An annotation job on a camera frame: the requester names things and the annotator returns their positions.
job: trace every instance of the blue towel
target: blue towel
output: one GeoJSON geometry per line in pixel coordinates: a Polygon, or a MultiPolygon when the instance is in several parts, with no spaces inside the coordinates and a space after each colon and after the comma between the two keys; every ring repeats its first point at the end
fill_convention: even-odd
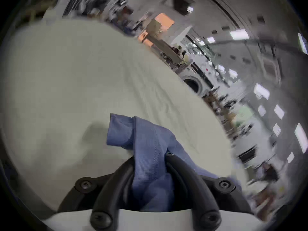
{"type": "Polygon", "coordinates": [[[197,174],[218,178],[198,167],[170,130],[136,116],[111,113],[107,145],[134,150],[132,192],[141,211],[166,212],[172,206],[173,181],[164,160],[167,150],[185,161],[197,174]]]}

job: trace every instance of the white bed sheet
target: white bed sheet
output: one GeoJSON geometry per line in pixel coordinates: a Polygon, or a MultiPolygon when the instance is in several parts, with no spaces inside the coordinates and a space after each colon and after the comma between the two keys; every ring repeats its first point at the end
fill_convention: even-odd
{"type": "Polygon", "coordinates": [[[111,112],[170,129],[196,164],[231,174],[230,144],[213,112],[149,49],[109,25],[24,27],[1,68],[8,154],[54,210],[77,179],[113,173],[131,156],[106,145],[111,112]]]}

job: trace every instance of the black bolt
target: black bolt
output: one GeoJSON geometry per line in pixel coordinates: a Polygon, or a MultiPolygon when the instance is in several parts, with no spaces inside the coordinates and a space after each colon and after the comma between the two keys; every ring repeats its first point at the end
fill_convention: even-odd
{"type": "Polygon", "coordinates": [[[94,212],[91,216],[90,223],[94,229],[106,229],[112,224],[112,219],[105,212],[94,212]]]}
{"type": "Polygon", "coordinates": [[[89,189],[91,187],[91,183],[87,180],[83,181],[80,185],[83,189],[89,189]]]}

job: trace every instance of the ceiling light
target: ceiling light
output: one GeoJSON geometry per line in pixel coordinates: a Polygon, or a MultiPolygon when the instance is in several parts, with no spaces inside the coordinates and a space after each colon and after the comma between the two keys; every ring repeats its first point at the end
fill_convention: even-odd
{"type": "Polygon", "coordinates": [[[276,134],[276,136],[278,137],[278,135],[279,135],[280,132],[281,132],[281,129],[280,129],[280,127],[277,125],[277,123],[274,125],[273,131],[274,131],[274,133],[276,134]]]}
{"type": "Polygon", "coordinates": [[[187,12],[188,12],[188,13],[193,12],[193,8],[192,8],[192,7],[188,7],[188,8],[187,8],[187,12]]]}
{"type": "Polygon", "coordinates": [[[261,117],[263,117],[266,114],[266,110],[262,105],[259,106],[258,111],[261,117]]]}
{"type": "Polygon", "coordinates": [[[299,44],[301,45],[301,49],[302,49],[302,52],[304,52],[305,54],[307,54],[307,49],[306,49],[306,45],[303,41],[303,37],[300,33],[297,33],[298,35],[298,39],[299,39],[299,44]]]}
{"type": "Polygon", "coordinates": [[[220,72],[222,72],[223,74],[226,73],[224,66],[218,65],[218,69],[220,72]]]}
{"type": "Polygon", "coordinates": [[[249,39],[248,33],[245,29],[232,31],[230,32],[230,34],[234,40],[249,39]]]}
{"type": "Polygon", "coordinates": [[[294,159],[294,154],[293,154],[293,152],[291,152],[290,155],[287,158],[288,163],[292,162],[293,159],[294,159]]]}
{"type": "Polygon", "coordinates": [[[209,37],[209,38],[206,38],[206,40],[211,44],[211,43],[215,43],[215,39],[213,37],[209,37]]]}
{"type": "Polygon", "coordinates": [[[237,72],[232,69],[229,69],[229,75],[232,79],[237,78],[237,72]]]}
{"type": "Polygon", "coordinates": [[[284,111],[279,107],[279,105],[277,104],[276,105],[276,107],[275,107],[275,113],[278,115],[278,117],[280,118],[280,119],[282,119],[283,118],[283,116],[284,116],[284,111]]]}
{"type": "Polygon", "coordinates": [[[270,93],[269,90],[265,89],[263,86],[261,86],[260,84],[256,83],[253,92],[257,95],[257,96],[263,96],[265,97],[267,100],[270,97],[270,93]]]}
{"type": "Polygon", "coordinates": [[[302,148],[302,152],[305,153],[306,150],[307,150],[307,147],[308,147],[308,139],[307,139],[306,133],[305,133],[305,131],[304,131],[304,129],[301,126],[300,123],[297,125],[294,133],[295,133],[295,135],[298,139],[299,145],[302,148]]]}

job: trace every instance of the screw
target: screw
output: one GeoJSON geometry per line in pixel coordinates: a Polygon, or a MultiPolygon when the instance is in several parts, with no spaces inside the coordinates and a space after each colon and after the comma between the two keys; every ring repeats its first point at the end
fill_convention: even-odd
{"type": "Polygon", "coordinates": [[[91,187],[91,183],[89,181],[83,181],[80,185],[83,189],[89,189],[91,187]]]}

